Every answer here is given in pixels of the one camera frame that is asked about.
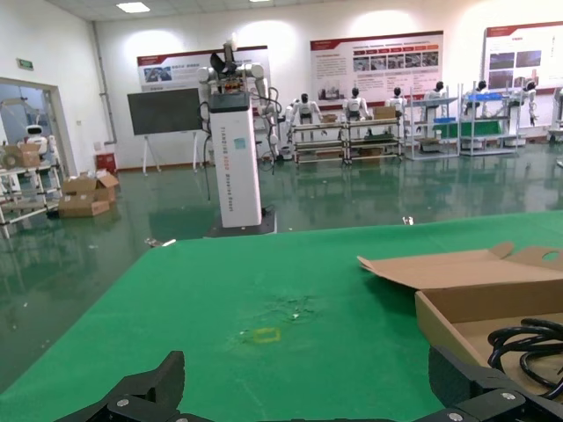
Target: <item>white wall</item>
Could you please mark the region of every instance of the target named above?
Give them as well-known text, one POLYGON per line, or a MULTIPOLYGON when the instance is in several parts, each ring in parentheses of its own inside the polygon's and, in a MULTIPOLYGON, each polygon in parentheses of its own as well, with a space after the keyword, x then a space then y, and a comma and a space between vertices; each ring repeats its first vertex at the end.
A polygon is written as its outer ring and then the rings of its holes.
POLYGON ((93 169, 93 145, 107 134, 90 24, 43 0, 0 0, 0 40, 0 78, 58 87, 70 170, 93 169), (16 58, 33 61, 35 71, 19 69, 16 58))
MULTIPOLYGON (((240 46, 267 44, 272 85, 288 103, 311 80, 310 40, 444 30, 443 79, 479 78, 488 26, 558 20, 560 0, 351 0, 251 11, 104 22, 99 35, 118 134, 121 168, 138 167, 143 143, 133 136, 127 94, 140 91, 136 57, 219 48, 238 33, 240 46)), ((155 136, 161 164, 193 161, 192 136, 155 136)))

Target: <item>black base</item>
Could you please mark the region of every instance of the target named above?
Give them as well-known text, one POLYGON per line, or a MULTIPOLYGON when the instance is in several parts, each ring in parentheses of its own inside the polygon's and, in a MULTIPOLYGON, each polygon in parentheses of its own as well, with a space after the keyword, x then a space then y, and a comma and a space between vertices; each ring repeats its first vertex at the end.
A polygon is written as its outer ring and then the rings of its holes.
POLYGON ((262 224, 260 226, 249 227, 223 227, 221 216, 217 218, 211 229, 204 237, 234 237, 234 236, 256 236, 256 235, 271 235, 277 233, 277 220, 275 211, 272 209, 266 212, 262 217, 262 224))

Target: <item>open cardboard box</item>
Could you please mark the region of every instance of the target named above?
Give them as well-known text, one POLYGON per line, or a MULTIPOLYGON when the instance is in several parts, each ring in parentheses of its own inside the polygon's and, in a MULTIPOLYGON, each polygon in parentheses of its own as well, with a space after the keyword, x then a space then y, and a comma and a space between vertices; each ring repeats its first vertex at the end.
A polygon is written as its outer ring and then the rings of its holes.
MULTIPOLYGON (((487 367, 492 331, 518 326, 525 317, 563 324, 563 251, 534 246, 511 253, 513 248, 508 243, 481 251, 358 259, 374 274, 418 290, 418 323, 431 345, 487 367)), ((507 375, 532 393, 544 393, 520 369, 520 355, 502 357, 507 375)), ((557 382, 561 364, 553 356, 534 361, 534 369, 557 382)))

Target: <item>black cable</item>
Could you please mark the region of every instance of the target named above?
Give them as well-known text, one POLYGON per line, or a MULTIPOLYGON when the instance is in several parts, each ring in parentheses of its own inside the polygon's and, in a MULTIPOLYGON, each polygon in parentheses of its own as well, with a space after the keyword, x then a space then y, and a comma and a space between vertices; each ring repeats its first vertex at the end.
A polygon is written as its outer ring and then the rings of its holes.
POLYGON ((211 201, 211 190, 209 189, 209 176, 208 176, 208 162, 206 161, 206 151, 208 146, 208 141, 211 139, 211 135, 205 138, 203 143, 203 171, 205 171, 205 183, 208 186, 208 200, 211 201))
POLYGON ((534 360, 563 354, 563 325, 543 319, 524 318, 522 326, 493 331, 487 340, 493 347, 493 352, 487 362, 491 367, 504 372, 501 362, 502 355, 508 352, 524 352, 520 357, 522 371, 530 379, 549 389, 541 397, 553 400, 563 393, 563 377, 558 382, 551 382, 538 375, 530 367, 534 360), (508 342, 513 337, 522 335, 528 337, 508 342))

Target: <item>ceiling light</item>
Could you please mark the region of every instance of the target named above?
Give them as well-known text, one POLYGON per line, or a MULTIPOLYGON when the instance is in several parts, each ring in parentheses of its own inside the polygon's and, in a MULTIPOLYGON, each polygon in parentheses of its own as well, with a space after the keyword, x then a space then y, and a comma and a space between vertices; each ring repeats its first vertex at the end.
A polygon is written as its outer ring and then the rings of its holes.
POLYGON ((121 3, 116 4, 117 7, 125 11, 126 13, 144 13, 150 11, 150 9, 141 2, 136 3, 121 3))

